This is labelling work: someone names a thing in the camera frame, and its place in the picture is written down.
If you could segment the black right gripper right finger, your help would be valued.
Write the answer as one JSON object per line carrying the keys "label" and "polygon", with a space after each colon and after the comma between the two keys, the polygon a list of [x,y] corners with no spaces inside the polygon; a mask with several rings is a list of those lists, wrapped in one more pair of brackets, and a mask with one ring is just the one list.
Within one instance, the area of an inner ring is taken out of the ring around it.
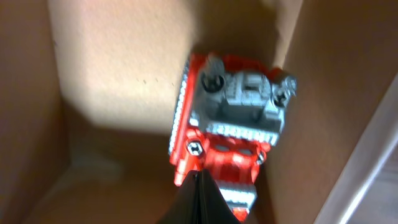
{"label": "black right gripper right finger", "polygon": [[240,224],[225,202],[216,182],[205,169],[197,175],[199,224]]}

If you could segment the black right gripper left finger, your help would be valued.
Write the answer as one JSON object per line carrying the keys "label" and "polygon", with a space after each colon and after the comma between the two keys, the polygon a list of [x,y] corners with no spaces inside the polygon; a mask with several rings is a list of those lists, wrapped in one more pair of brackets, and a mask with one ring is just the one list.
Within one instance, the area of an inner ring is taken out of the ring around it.
{"label": "black right gripper left finger", "polygon": [[194,224],[198,221],[198,171],[191,170],[179,187],[175,200],[157,224]]}

